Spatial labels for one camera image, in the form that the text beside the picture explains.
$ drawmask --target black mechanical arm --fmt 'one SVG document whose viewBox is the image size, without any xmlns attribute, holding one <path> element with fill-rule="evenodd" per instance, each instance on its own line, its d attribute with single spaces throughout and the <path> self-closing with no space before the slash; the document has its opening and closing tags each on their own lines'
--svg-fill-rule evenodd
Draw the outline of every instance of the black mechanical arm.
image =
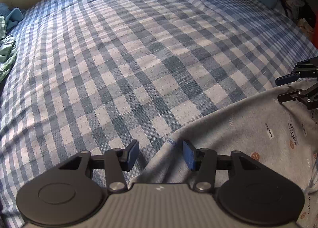
<svg viewBox="0 0 318 228">
<path fill-rule="evenodd" d="M 16 197 L 25 228 L 297 227 L 302 190 L 240 151 L 218 155 L 184 140 L 183 158 L 197 173 L 193 187 L 128 188 L 122 171 L 133 168 L 138 154 L 137 140 L 99 156 L 81 151 L 26 183 Z M 92 180 L 93 169 L 105 170 L 106 187 Z M 218 169 L 228 170 L 229 179 L 215 188 Z"/>
<path fill-rule="evenodd" d="M 276 85 L 282 86 L 297 81 L 300 78 L 318 78 L 318 57 L 295 63 L 291 74 L 276 79 Z M 297 89 L 281 94 L 277 97 L 280 103 L 287 101 L 300 101 L 308 110 L 318 108 L 318 83 L 306 90 Z"/>
</svg>

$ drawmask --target blue plaid bedsheet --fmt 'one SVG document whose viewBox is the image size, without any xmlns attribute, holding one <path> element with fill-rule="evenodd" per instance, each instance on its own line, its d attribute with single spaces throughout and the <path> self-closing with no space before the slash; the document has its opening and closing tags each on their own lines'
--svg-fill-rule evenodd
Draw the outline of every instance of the blue plaid bedsheet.
<svg viewBox="0 0 318 228">
<path fill-rule="evenodd" d="M 318 56 L 256 0 L 42 0 L 11 34 L 18 56 L 0 97 L 9 227 L 23 224 L 19 188 L 69 156 L 138 139 L 130 180 L 178 128 Z"/>
</svg>

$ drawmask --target green plaid shirt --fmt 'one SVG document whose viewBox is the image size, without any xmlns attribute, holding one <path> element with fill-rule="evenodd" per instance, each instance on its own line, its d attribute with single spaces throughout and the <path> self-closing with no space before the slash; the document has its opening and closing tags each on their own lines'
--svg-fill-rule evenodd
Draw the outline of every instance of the green plaid shirt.
<svg viewBox="0 0 318 228">
<path fill-rule="evenodd" d="M 0 16 L 0 83 L 9 74 L 16 60 L 16 41 L 12 35 L 7 36 L 6 20 Z"/>
</svg>

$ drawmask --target orange dot pattern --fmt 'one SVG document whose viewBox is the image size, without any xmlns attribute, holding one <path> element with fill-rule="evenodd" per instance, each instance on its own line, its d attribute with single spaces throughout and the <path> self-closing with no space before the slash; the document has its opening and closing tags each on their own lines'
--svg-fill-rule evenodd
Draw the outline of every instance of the orange dot pattern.
<svg viewBox="0 0 318 228">
<path fill-rule="evenodd" d="M 306 212 L 303 212 L 302 215 L 300 216 L 300 219 L 304 219 L 306 216 Z"/>
<path fill-rule="evenodd" d="M 294 149 L 295 145 L 294 145 L 294 143 L 293 143 L 291 140 L 289 141 L 289 145 L 290 145 L 290 147 L 291 147 L 292 149 Z"/>
<path fill-rule="evenodd" d="M 260 161 L 260 155 L 257 152 L 252 153 L 251 158 L 253 158 L 256 161 Z"/>
</svg>

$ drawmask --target crumpled fabric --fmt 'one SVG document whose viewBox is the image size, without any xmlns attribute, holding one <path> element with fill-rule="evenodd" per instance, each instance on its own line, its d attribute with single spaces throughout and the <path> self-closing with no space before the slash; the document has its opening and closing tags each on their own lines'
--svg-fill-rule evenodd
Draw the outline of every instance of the crumpled fabric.
<svg viewBox="0 0 318 228">
<path fill-rule="evenodd" d="M 0 16 L 4 16 L 6 19 L 6 29 L 7 33 L 11 31 L 20 21 L 23 19 L 23 12 L 25 10 L 20 10 L 19 8 L 9 9 L 7 4 L 0 3 Z"/>
<path fill-rule="evenodd" d="M 293 21 L 297 21 L 299 16 L 299 8 L 305 5 L 305 1 L 304 0 L 285 0 L 285 2 L 289 9 L 289 11 L 287 11 L 288 18 L 292 19 Z"/>
<path fill-rule="evenodd" d="M 297 22 L 297 26 L 310 41 L 313 40 L 314 29 L 309 25 L 306 19 L 304 18 L 299 19 Z"/>
<path fill-rule="evenodd" d="M 0 83 L 9 74 L 17 56 L 16 41 L 7 36 L 6 19 L 0 16 Z"/>
</svg>

